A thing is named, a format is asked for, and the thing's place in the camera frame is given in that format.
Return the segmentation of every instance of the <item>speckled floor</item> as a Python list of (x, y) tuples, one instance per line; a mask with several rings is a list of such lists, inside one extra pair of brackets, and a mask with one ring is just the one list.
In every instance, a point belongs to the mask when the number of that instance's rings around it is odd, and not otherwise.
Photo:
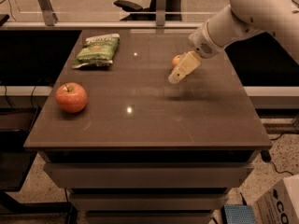
[[(290, 123), (288, 119), (263, 120), (262, 122), (277, 123), (278, 121)], [(279, 130), (275, 134), (269, 134), (270, 138), (278, 137)], [(272, 162), (279, 171), (290, 171), (293, 174), (299, 174), (299, 135), (284, 134), (277, 141), (273, 141), (273, 147), (270, 149)], [(19, 192), (11, 192), (13, 198), (20, 203), (39, 203), (39, 202), (65, 202), (63, 189), (58, 189), (43, 172), (44, 161), (39, 155), (27, 179)], [(242, 204), (240, 192), (243, 194), (247, 203), (253, 207), (256, 221), (263, 224), (260, 212), (257, 206), (257, 200), (270, 188), (272, 188), (280, 179), (290, 176), (288, 173), (278, 174), (273, 164), (262, 161), (259, 155), (253, 162), (255, 168), (246, 181), (238, 189), (232, 189), (229, 192), (229, 204)], [(215, 218), (221, 224), (221, 212), (214, 212)], [(17, 215), (0, 216), (2, 224), (59, 224), (64, 223), (65, 214), (45, 214), (45, 215)], [(86, 224), (84, 213), (79, 212), (77, 218), (78, 224)]]

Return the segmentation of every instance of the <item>snack bag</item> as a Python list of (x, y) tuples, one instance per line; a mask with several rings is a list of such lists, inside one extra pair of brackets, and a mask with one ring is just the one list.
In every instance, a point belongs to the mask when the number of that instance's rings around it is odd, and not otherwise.
[(78, 53), (72, 68), (110, 66), (119, 42), (119, 34), (86, 38), (83, 49)]

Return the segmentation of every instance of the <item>orange object in hand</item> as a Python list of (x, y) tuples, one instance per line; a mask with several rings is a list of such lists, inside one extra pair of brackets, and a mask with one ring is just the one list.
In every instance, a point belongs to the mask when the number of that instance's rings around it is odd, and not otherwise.
[(178, 56), (175, 56), (175, 57), (174, 57), (174, 59), (173, 59), (172, 62), (171, 62), (171, 66), (172, 66), (172, 68), (175, 68), (175, 67), (177, 66), (180, 57), (181, 57), (181, 55), (178, 55)]

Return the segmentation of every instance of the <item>office chair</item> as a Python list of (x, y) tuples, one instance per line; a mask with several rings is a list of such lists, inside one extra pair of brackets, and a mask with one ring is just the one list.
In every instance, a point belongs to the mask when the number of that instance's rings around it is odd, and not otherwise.
[[(125, 12), (130, 12), (130, 15), (121, 19), (121, 21), (155, 21), (156, 20), (156, 0), (151, 0), (149, 7), (142, 6), (125, 0), (117, 0), (114, 5), (121, 7)], [(166, 0), (166, 15), (167, 21), (181, 21), (181, 0)]]

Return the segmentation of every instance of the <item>floor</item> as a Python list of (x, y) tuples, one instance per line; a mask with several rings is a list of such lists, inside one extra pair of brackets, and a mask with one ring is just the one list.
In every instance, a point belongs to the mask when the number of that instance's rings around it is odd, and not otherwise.
[[(291, 118), (264, 119), (262, 123), (268, 127), (271, 124), (277, 129), (269, 137), (275, 139), (279, 137), (279, 125), (291, 124)], [(299, 135), (284, 134), (278, 140), (273, 141), (273, 147), (270, 149), (272, 162), (276, 165), (278, 171), (289, 171), (294, 175), (299, 174)], [(19, 192), (11, 192), (9, 195), (20, 203), (43, 203), (43, 202), (65, 202), (66, 198), (63, 189), (58, 189), (49, 177), (43, 172), (44, 161), (37, 155), (33, 167), (30, 170), (26, 181)], [(272, 188), (283, 177), (290, 176), (289, 173), (278, 174), (272, 163), (262, 161), (261, 155), (253, 162), (255, 168), (246, 181), (238, 189), (232, 189), (229, 192), (229, 204), (242, 204), (241, 195), (243, 194), (248, 205), (251, 205), (256, 221), (263, 224), (257, 200), (270, 188)], [(216, 210), (213, 216), (221, 224), (221, 213)], [(2, 224), (60, 224), (64, 223), (65, 214), (52, 215), (17, 215), (17, 216), (0, 216)], [(79, 212), (77, 218), (78, 224), (86, 224), (84, 213)]]
[[(106, 7), (107, 1), (111, 3), (114, 0), (52, 0), (54, 9), (58, 11), (60, 21), (100, 21), (107, 18), (107, 11), (98, 14), (98, 7)], [(42, 15), (38, 13), (36, 0), (11, 0), (12, 9), (17, 21), (42, 21)], [(146, 5), (149, 0), (136, 0), (135, 2)], [(196, 14), (198, 11), (205, 13), (215, 12), (223, 7), (228, 0), (183, 0), (182, 9), (185, 11), (183, 19), (185, 21), (198, 21)], [(117, 21), (123, 16), (120, 9), (110, 7), (109, 19)], [(9, 4), (3, 3), (0, 6), (0, 12), (8, 13)], [(292, 123), (292, 119), (262, 119), (262, 123)], [(279, 136), (279, 129), (276, 133), (269, 134), (270, 138)], [(270, 150), (272, 162), (279, 171), (289, 171), (293, 174), (299, 174), (299, 135), (285, 134), (276, 141), (273, 141), (273, 147)], [(272, 163), (262, 161), (259, 155), (253, 162), (255, 169), (249, 175), (248, 179), (238, 189), (232, 189), (229, 193), (231, 204), (242, 204), (241, 195), (243, 194), (247, 203), (252, 205), (258, 224), (263, 224), (260, 212), (257, 206), (257, 200), (271, 187), (273, 187), (283, 177), (290, 176), (288, 173), (278, 174)], [(65, 202), (66, 198), (63, 189), (58, 189), (49, 177), (43, 172), (44, 161), (37, 155), (33, 167), (27, 176), (27, 179), (19, 192), (11, 192), (13, 198), (20, 203), (39, 203), (39, 202)], [(215, 211), (215, 218), (221, 224), (220, 211)], [(0, 216), (2, 224), (59, 224), (64, 223), (65, 214), (52, 215), (20, 215), (20, 216)], [(87, 223), (84, 213), (78, 213), (78, 224)]]

